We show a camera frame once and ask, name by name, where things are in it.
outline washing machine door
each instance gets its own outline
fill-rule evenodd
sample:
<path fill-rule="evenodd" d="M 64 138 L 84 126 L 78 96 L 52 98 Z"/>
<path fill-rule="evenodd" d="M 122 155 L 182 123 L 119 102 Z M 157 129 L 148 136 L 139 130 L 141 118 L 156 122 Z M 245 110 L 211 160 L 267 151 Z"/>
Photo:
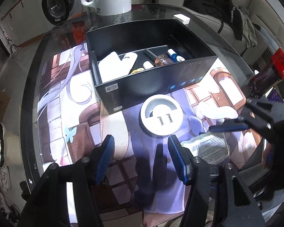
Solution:
<path fill-rule="evenodd" d="M 73 6 L 70 0 L 42 0 L 41 4 L 45 17 L 53 25 L 66 21 Z"/>

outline washing machine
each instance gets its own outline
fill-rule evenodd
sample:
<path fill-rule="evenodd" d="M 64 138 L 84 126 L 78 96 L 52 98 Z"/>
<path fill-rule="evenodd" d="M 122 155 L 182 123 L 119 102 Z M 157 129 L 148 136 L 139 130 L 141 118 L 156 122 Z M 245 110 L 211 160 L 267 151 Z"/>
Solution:
<path fill-rule="evenodd" d="M 83 13 L 80 0 L 38 0 L 44 16 L 52 25 L 58 25 L 77 14 Z"/>

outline glass table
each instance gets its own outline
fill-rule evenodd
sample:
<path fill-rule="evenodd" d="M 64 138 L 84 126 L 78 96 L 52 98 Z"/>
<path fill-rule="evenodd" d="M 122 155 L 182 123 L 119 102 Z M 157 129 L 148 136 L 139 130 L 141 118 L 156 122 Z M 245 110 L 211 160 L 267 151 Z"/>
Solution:
<path fill-rule="evenodd" d="M 84 46 L 87 31 L 135 20 L 172 19 L 179 13 L 190 17 L 187 27 L 218 59 L 199 84 L 169 94 L 180 103 L 184 114 L 175 134 L 182 142 L 207 132 L 210 125 L 224 118 L 238 116 L 246 101 L 244 86 L 253 72 L 218 33 L 193 14 L 159 4 L 133 5 L 130 12 L 115 16 L 83 14 L 43 37 L 26 80 L 20 140 L 31 191 L 51 163 L 75 163 L 111 134 L 116 141 L 114 159 L 104 181 L 92 188 L 102 220 L 144 211 L 144 224 L 152 226 L 182 215 L 189 188 L 177 178 L 167 136 L 152 137 L 142 131 L 138 123 L 142 104 L 108 115 L 95 91 Z M 205 103 L 206 110 L 200 103 Z M 241 169 L 261 137 L 253 130 L 225 136 L 230 152 L 223 162 L 231 161 Z M 163 158 L 161 167 L 154 166 L 158 153 Z M 69 201 L 70 222 L 76 222 L 71 196 Z"/>

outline blue bottle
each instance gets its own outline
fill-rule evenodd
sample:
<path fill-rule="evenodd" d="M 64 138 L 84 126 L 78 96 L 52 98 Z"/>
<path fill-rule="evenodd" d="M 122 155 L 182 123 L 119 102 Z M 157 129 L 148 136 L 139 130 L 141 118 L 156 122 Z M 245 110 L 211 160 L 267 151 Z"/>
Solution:
<path fill-rule="evenodd" d="M 177 55 L 173 49 L 169 49 L 167 54 L 173 60 L 173 62 L 185 61 L 185 59 L 182 56 Z"/>

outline white sofa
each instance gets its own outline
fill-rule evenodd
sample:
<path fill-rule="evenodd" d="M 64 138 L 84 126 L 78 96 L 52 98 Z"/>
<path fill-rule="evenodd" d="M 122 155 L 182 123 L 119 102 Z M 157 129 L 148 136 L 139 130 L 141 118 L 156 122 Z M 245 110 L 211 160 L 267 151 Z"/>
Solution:
<path fill-rule="evenodd" d="M 246 9 L 249 9 L 252 22 L 264 27 L 279 46 L 284 43 L 284 24 L 266 0 L 232 1 L 236 7 L 242 6 Z M 159 4 L 183 7 L 184 0 L 155 0 L 155 2 Z M 197 13 L 186 7 L 183 8 L 196 15 L 216 32 L 219 31 L 221 27 L 221 21 L 219 19 L 209 15 Z M 219 34 L 238 52 L 238 54 L 242 55 L 242 58 L 248 65 L 252 65 L 259 57 L 261 57 L 269 45 L 268 41 L 261 33 L 259 33 L 257 29 L 255 29 L 255 33 L 257 36 L 258 45 L 255 48 L 248 48 L 246 51 L 245 39 L 243 38 L 242 41 L 236 40 L 232 29 L 226 23 L 224 23 L 223 29 Z"/>

